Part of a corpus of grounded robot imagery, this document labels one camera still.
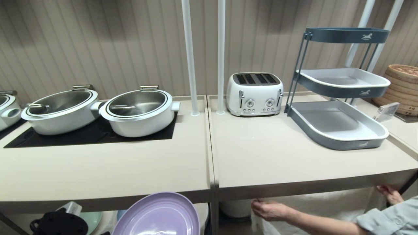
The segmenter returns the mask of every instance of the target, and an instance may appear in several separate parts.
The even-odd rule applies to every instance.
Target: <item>person's arm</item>
[[[309,215],[277,202],[251,202],[254,213],[267,221],[285,221],[311,235],[365,235],[356,223]]]

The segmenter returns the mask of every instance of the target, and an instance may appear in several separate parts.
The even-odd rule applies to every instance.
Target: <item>beige display table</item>
[[[319,95],[294,102],[325,101]],[[208,96],[215,180],[219,201],[278,197],[379,184],[402,186],[418,162],[389,140],[374,149],[336,151],[313,142],[283,113],[235,117],[216,113]]]
[[[356,100],[356,108],[373,117],[378,108],[362,99]],[[397,117],[382,124],[390,132],[391,141],[418,161],[418,123],[405,123]]]
[[[199,116],[181,101],[173,138],[74,146],[3,148],[30,128],[0,140],[0,212],[44,213],[74,200],[83,212],[127,209],[156,192],[179,192],[211,202],[214,185],[207,102]]]

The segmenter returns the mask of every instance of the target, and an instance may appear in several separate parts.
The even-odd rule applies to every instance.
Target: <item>bamboo steamer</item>
[[[379,106],[393,103],[393,101],[388,100],[385,97],[375,97],[375,98],[373,98],[373,102],[376,103]],[[416,115],[418,115],[418,107],[400,104],[399,108],[396,110],[396,112],[400,113],[400,114],[416,116]]]
[[[394,96],[401,97],[401,98],[404,97],[407,100],[413,100],[413,101],[418,102],[418,95],[404,94],[402,92],[398,92],[396,90],[393,90],[392,87],[389,87],[388,89],[386,89],[386,94],[394,95]]]
[[[377,105],[387,105],[399,102],[397,113],[418,115],[418,68],[407,65],[392,64],[385,71],[384,77],[390,81],[390,86],[383,97],[372,100]]]

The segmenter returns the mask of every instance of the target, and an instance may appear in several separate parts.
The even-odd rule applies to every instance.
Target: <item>white pot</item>
[[[27,104],[22,118],[42,135],[59,135],[82,128],[99,117],[99,102],[96,91],[71,90],[49,95],[32,104]],[[50,108],[34,107],[49,105]]]
[[[219,208],[229,217],[242,218],[251,214],[251,200],[220,202]]]
[[[179,109],[180,102],[173,102],[169,93],[158,86],[144,86],[110,99],[100,114],[118,135],[141,137],[166,128]]]
[[[18,122],[21,111],[14,96],[0,95],[0,131]]]

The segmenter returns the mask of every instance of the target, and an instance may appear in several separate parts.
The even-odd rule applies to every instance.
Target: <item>toaster dial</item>
[[[266,105],[267,107],[271,107],[271,106],[273,106],[273,105],[274,105],[274,100],[273,100],[273,99],[268,99],[268,100],[265,102],[265,105]]]
[[[245,102],[245,106],[251,108],[255,105],[255,101],[254,100],[247,100],[247,102]]]

